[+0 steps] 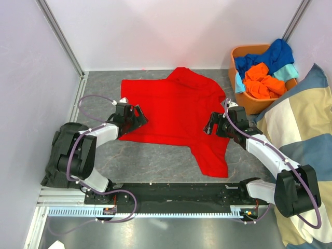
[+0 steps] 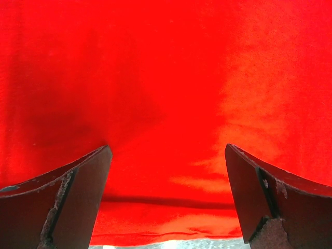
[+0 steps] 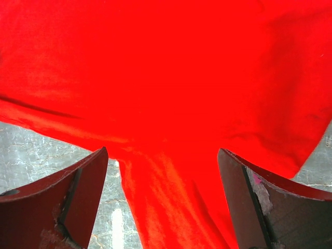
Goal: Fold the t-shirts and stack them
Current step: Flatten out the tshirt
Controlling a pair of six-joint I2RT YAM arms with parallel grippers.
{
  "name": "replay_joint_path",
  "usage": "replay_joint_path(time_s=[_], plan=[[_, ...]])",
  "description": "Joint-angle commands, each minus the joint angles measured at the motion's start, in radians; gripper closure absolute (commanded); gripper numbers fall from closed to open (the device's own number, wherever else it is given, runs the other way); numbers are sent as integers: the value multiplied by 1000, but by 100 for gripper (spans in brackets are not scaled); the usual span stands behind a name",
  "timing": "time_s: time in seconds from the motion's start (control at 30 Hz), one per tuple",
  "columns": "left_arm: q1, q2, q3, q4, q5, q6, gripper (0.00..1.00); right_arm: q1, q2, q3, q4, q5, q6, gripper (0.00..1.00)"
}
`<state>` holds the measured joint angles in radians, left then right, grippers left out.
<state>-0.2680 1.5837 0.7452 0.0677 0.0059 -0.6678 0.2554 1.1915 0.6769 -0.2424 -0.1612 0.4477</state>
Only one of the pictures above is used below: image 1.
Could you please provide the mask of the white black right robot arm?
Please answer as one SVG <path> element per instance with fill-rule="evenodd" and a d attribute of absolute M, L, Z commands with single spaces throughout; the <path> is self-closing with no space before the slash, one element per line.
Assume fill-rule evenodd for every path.
<path fill-rule="evenodd" d="M 226 106 L 225 112 L 212 112 L 204 132 L 218 137 L 233 139 L 244 150 L 255 156 L 272 174 L 275 183 L 258 177 L 240 181 L 238 199 L 250 204 L 255 199 L 273 204 L 284 217 L 298 216 L 314 211 L 316 228 L 320 226 L 321 196 L 315 169 L 300 165 L 272 145 L 257 128 L 250 127 L 245 109 L 241 106 Z"/>

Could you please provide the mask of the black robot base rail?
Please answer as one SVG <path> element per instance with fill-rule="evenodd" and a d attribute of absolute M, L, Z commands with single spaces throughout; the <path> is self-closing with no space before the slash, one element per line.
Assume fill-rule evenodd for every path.
<path fill-rule="evenodd" d="M 134 200 L 127 191 L 137 199 L 137 203 L 188 202 L 215 203 L 221 206 L 267 205 L 260 199 L 253 199 L 241 191 L 240 184 L 235 183 L 112 183 L 107 191 L 124 190 L 109 196 L 87 192 L 85 204 L 130 205 Z"/>

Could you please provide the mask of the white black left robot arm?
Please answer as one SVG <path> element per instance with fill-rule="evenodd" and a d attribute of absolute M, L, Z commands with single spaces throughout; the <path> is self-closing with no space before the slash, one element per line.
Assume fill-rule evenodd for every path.
<path fill-rule="evenodd" d="M 101 125 L 60 133 L 61 138 L 56 142 L 60 145 L 55 161 L 57 171 L 65 174 L 69 182 L 96 192 L 95 196 L 101 203 L 112 202 L 113 183 L 94 166 L 96 149 L 147 123 L 148 119 L 139 105 L 117 103 L 115 112 Z"/>

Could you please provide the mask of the red t shirt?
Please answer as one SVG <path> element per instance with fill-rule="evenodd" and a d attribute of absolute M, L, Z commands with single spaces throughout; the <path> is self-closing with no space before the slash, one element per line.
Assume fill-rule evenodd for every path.
<path fill-rule="evenodd" d="M 211 113 L 224 112 L 221 103 L 226 94 L 216 81 L 178 67 L 165 79 L 122 80 L 121 97 L 139 105 L 148 119 L 122 141 L 187 146 L 202 174 L 228 177 L 229 139 L 203 131 Z"/>

